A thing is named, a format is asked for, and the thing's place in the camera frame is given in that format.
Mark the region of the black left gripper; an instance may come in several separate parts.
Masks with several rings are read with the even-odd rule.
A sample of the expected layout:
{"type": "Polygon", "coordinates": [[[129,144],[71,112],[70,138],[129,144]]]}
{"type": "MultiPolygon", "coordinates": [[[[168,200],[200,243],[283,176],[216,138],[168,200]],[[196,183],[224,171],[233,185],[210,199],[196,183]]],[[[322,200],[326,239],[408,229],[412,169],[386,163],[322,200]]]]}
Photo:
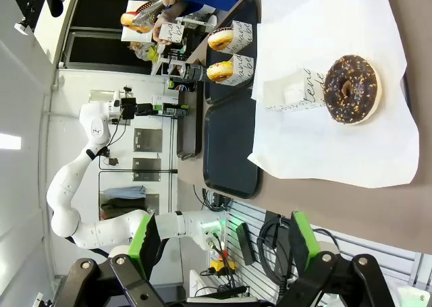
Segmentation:
{"type": "Polygon", "coordinates": [[[189,106],[161,103],[152,105],[151,103],[139,103],[136,105],[135,116],[154,115],[159,117],[185,117],[188,115],[189,106]],[[171,111],[154,111],[154,110],[171,110],[171,111]]]}

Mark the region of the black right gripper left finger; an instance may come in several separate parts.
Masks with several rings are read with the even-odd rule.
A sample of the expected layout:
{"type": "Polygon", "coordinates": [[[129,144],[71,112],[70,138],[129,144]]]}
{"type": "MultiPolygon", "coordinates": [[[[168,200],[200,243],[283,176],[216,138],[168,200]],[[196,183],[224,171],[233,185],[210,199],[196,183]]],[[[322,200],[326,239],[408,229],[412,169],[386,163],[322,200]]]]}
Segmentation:
{"type": "Polygon", "coordinates": [[[189,234],[186,213],[145,217],[126,253],[117,253],[101,264],[78,259],[71,267],[54,306],[106,306],[123,296],[130,306],[165,306],[149,279],[166,242],[189,234]]]}

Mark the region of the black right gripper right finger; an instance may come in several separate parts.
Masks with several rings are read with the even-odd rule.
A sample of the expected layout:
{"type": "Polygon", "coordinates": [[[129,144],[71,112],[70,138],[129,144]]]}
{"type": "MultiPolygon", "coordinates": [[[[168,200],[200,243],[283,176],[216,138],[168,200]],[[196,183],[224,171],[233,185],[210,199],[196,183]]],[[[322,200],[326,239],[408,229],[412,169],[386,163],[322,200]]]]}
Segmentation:
{"type": "Polygon", "coordinates": [[[294,211],[289,243],[298,278],[277,306],[313,306],[323,294],[339,296],[344,306],[394,306],[376,258],[358,254],[346,260],[321,249],[304,212],[294,211]]]}

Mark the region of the person's left hand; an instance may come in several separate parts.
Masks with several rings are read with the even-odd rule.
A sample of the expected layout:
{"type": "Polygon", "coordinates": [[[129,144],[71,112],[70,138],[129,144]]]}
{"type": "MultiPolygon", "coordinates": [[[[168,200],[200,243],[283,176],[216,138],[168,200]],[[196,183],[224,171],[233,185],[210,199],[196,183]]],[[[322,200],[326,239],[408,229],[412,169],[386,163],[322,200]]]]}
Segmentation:
{"type": "Polygon", "coordinates": [[[175,22],[177,15],[174,14],[173,8],[164,10],[157,18],[153,26],[153,40],[162,45],[170,45],[171,41],[159,37],[163,24],[175,22]]]}

